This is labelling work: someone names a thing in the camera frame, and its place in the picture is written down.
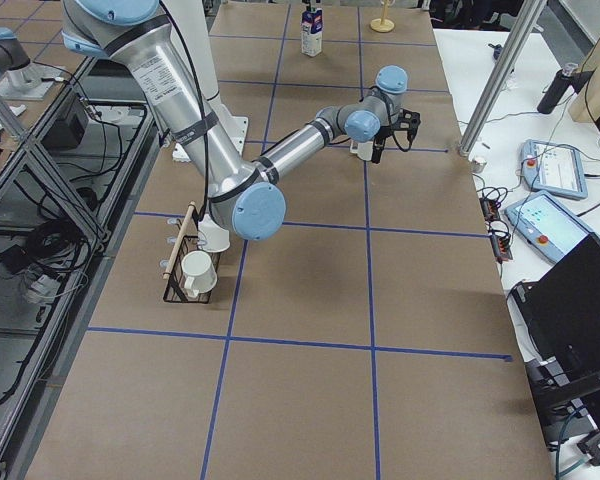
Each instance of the robotic arm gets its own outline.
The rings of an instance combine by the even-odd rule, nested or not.
[[[31,62],[14,33],[0,27],[0,77],[5,72],[11,86],[21,92],[41,83],[42,71],[38,65]]]
[[[374,139],[377,163],[384,140],[394,130],[408,130],[410,141],[417,132],[417,114],[401,106],[407,74],[389,66],[359,103],[321,110],[266,155],[244,161],[207,101],[193,88],[194,80],[170,41],[171,23],[158,0],[64,0],[63,6],[65,45],[125,65],[202,175],[207,135],[211,216],[247,240],[264,240],[280,228],[286,204],[275,184],[336,137]]]

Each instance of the black monitor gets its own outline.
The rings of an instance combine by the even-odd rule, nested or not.
[[[527,293],[529,331],[570,381],[600,370],[600,239],[582,240]],[[600,391],[582,398],[600,430]]]

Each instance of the yellow object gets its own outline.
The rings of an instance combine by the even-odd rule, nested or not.
[[[372,30],[380,33],[387,33],[393,30],[395,27],[394,23],[387,18],[387,10],[389,9],[389,0],[383,0],[382,2],[382,17],[371,20],[369,25]]]

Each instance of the white table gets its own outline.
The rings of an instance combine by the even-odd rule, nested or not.
[[[493,69],[493,49],[491,44],[504,45],[508,33],[482,32],[462,30],[435,30],[436,40],[442,62],[453,95],[453,104],[461,130],[471,118],[482,90]],[[535,112],[542,98],[542,91],[558,71],[556,62],[549,47],[540,34],[532,34],[515,64],[515,72],[491,112],[490,119],[500,118],[518,112]],[[573,93],[569,89],[564,99]],[[487,166],[480,176],[487,186],[514,187],[518,184],[516,171],[520,167],[520,147],[527,139],[551,139],[553,143],[573,145],[591,157],[600,159],[600,134],[595,125],[575,123],[571,120],[565,107],[568,103],[555,108],[551,115],[529,114],[512,116],[504,120],[487,123],[480,134],[480,139],[471,151],[469,158],[482,156],[487,159]],[[600,174],[600,162],[589,161],[583,157],[586,173]],[[476,186],[481,182],[476,179]],[[580,213],[600,201],[600,180],[587,179],[589,196],[585,200],[568,200],[560,198],[574,213]],[[503,208],[529,194],[524,184],[516,188],[503,202]],[[583,220],[600,235],[600,207],[585,215]],[[502,286],[508,291],[520,280],[538,280],[552,264],[529,246],[519,234],[515,234],[512,245],[513,261],[503,266]],[[515,306],[509,310],[516,327],[520,350],[525,361],[537,356],[531,346],[524,321]],[[577,439],[572,439],[561,451],[561,468],[564,469],[582,456],[575,446]],[[600,467],[584,466],[567,477],[570,480],[600,480]]]

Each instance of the brown table surface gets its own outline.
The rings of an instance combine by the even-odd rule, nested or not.
[[[428,16],[325,7],[300,53],[300,6],[229,3],[212,30],[245,158],[352,103],[381,66],[410,76],[414,149],[380,165],[346,145],[280,183],[271,239],[232,239],[209,305],[165,304],[167,218],[200,200],[163,151],[27,478],[551,477]]]
[[[35,0],[0,0],[0,27],[11,29],[33,61],[59,66],[75,73],[85,60],[67,50],[62,44],[62,6],[60,2]],[[55,75],[67,78],[58,71]],[[27,109],[18,116],[25,128],[31,128],[42,117],[62,91],[56,84],[40,101],[8,100],[10,106],[25,105]],[[6,132],[0,132],[0,172],[7,165],[11,154],[18,149],[18,142]]]

